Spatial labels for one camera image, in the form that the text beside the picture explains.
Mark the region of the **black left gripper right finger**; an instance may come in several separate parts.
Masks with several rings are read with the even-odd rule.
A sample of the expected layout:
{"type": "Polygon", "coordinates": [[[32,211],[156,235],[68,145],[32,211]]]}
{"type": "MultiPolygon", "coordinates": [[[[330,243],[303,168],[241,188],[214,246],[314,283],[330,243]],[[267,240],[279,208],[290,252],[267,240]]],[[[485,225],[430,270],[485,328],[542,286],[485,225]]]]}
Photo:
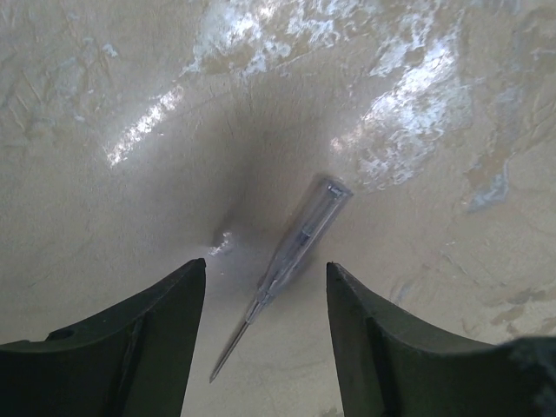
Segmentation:
{"type": "Polygon", "coordinates": [[[328,320],[346,416],[553,416],[555,340],[490,345],[452,334],[327,265],[328,320]]]}

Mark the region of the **clear handle screwdriver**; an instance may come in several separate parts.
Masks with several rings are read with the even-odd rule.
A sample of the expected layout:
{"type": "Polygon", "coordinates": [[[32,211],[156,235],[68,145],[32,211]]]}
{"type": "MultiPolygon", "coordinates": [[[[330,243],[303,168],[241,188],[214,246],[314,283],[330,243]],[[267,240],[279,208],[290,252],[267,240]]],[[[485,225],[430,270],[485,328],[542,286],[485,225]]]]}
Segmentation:
{"type": "Polygon", "coordinates": [[[208,378],[214,381],[239,340],[259,314],[298,276],[353,192],[340,179],[324,175],[309,189],[298,215],[281,238],[268,267],[261,276],[255,295],[240,324],[231,334],[208,378]]]}

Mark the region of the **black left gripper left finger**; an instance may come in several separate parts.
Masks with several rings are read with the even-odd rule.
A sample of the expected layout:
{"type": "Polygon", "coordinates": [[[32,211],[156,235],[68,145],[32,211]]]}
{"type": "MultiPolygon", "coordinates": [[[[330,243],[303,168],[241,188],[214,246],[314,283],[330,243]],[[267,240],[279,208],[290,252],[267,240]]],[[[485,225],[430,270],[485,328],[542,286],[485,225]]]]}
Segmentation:
{"type": "Polygon", "coordinates": [[[195,259],[45,341],[3,344],[1,414],[180,415],[205,287],[195,259]]]}

